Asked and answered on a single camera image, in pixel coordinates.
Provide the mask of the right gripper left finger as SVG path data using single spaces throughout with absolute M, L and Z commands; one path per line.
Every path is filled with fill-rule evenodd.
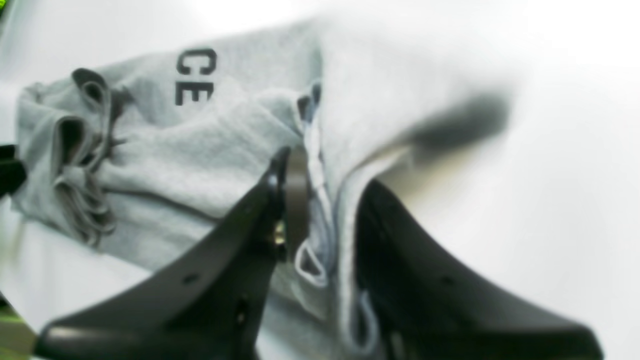
M 309 234 L 301 146 L 279 150 L 215 229 L 121 294 L 48 324 L 46 360 L 256 360 L 270 280 Z

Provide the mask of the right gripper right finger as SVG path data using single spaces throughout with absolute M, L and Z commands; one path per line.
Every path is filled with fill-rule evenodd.
M 356 278 L 393 360 L 602 360 L 585 325 L 483 278 L 440 246 L 384 184 L 356 215 Z

